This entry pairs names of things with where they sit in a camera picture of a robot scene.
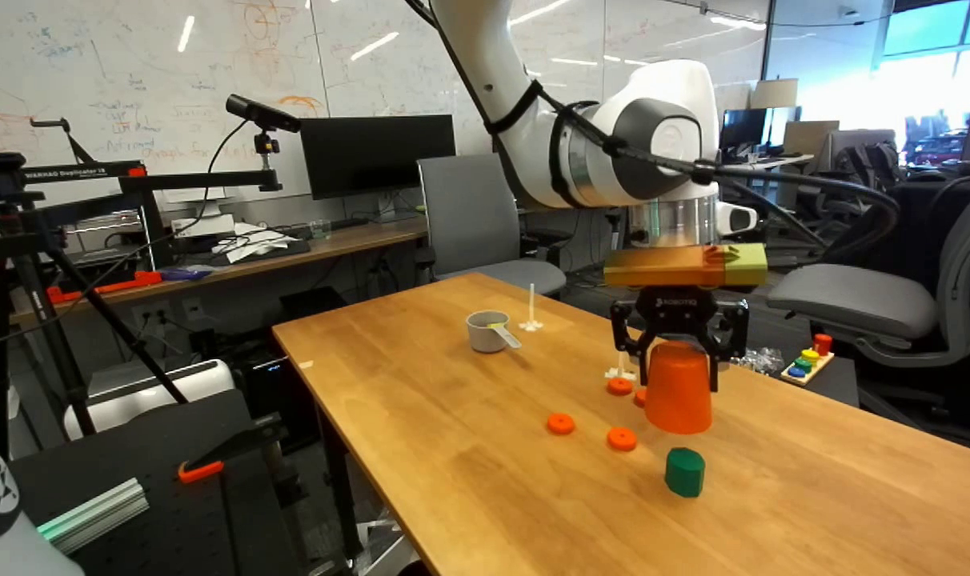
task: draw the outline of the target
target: office chair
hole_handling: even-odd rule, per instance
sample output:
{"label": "office chair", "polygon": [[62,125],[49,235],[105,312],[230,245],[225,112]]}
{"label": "office chair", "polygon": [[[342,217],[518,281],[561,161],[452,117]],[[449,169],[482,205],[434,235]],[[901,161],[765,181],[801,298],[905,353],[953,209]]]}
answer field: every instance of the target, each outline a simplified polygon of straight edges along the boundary
{"label": "office chair", "polygon": [[815,261],[785,274],[768,305],[809,317],[883,368],[949,368],[970,356],[970,205],[940,244],[936,293],[923,281]]}
{"label": "office chair", "polygon": [[432,277],[482,271],[500,281],[555,293],[567,274],[520,256],[513,190],[497,154],[418,161]]}

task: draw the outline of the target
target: ceiling light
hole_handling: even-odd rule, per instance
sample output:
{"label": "ceiling light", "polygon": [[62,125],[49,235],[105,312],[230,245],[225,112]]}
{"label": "ceiling light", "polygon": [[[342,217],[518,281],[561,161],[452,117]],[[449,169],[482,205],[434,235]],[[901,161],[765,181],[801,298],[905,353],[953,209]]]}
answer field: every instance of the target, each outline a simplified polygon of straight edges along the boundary
{"label": "ceiling light", "polygon": [[349,61],[358,61],[358,58],[365,58],[365,55],[371,55],[371,52],[390,43],[392,37],[398,37],[398,33],[388,33],[388,35],[380,35],[380,37],[360,43],[358,52],[353,52]]}
{"label": "ceiling light", "polygon": [[189,52],[193,30],[196,30],[196,17],[189,14],[183,35],[176,37],[176,52]]}
{"label": "ceiling light", "polygon": [[515,26],[534,18],[534,17],[544,17],[544,14],[551,14],[551,10],[561,10],[561,7],[567,7],[567,3],[568,3],[568,0],[555,0],[555,3],[544,3],[544,7],[537,7],[537,10],[527,10],[527,14],[515,17],[515,18],[509,18],[509,30],[515,30]]}
{"label": "ceiling light", "polygon": [[706,17],[714,26],[765,33],[765,22],[733,18],[733,17]]}
{"label": "ceiling light", "polygon": [[599,61],[579,61],[579,58],[551,58],[551,61],[567,68],[599,68]]}

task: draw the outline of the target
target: green bottle cap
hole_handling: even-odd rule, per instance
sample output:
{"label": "green bottle cap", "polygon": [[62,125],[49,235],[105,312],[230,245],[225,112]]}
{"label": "green bottle cap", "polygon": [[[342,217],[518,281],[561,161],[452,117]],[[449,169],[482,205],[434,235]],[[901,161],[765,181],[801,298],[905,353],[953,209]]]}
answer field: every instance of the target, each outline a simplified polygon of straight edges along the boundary
{"label": "green bottle cap", "polygon": [[692,447],[672,447],[667,458],[667,484],[672,491],[693,500],[704,488],[704,458]]}

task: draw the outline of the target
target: wooden table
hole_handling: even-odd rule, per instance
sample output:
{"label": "wooden table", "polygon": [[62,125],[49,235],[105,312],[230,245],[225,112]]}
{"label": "wooden table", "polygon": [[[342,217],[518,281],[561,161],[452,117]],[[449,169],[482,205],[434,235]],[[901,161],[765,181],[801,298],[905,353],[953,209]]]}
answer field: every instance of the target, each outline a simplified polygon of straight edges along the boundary
{"label": "wooden table", "polygon": [[[667,434],[606,393],[609,320],[537,298],[520,353],[473,356],[469,310],[520,320],[525,293],[465,274],[274,327],[434,574],[970,574],[966,447],[746,368],[709,432]],[[661,484],[676,443],[706,459],[696,500]]]}

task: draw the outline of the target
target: metal stand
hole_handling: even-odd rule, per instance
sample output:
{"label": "metal stand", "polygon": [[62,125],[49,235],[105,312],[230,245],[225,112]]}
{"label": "metal stand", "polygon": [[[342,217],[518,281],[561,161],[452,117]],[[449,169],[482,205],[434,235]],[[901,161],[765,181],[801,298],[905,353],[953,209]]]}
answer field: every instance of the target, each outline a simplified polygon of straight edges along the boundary
{"label": "metal stand", "polygon": [[355,566],[355,558],[360,552],[358,528],[355,528],[355,500],[353,500],[353,484],[349,484],[349,465],[345,465],[345,442],[332,427],[332,421],[318,409],[319,421],[319,439],[327,451],[327,475],[330,475],[330,491],[332,491],[332,509],[342,528],[342,547],[345,561]]}
{"label": "metal stand", "polygon": [[0,154],[0,455],[10,458],[10,427],[6,427],[6,393],[10,393],[10,353],[6,338],[10,334],[10,271],[6,261],[11,261],[11,271],[20,286],[28,293],[33,312],[41,327],[41,336],[50,350],[54,368],[63,379],[68,403],[82,427],[82,434],[97,434],[92,415],[85,409],[90,386],[79,375],[79,366],[73,360],[73,350],[68,341],[68,334],[54,312],[54,305],[44,293],[41,281],[41,261],[39,251],[50,256],[50,261],[73,281],[73,287],[82,292],[82,298],[100,310],[100,317],[114,328],[119,338],[127,341],[127,350],[150,368],[150,375],[166,386],[166,393],[176,403],[189,403],[176,384],[166,377],[166,371],[152,360],[152,356],[145,350],[145,341],[112,312],[112,307],[85,286],[85,277],[73,270],[73,261],[56,249],[49,245],[44,233],[35,224],[35,199],[39,192],[23,192],[20,154]]}

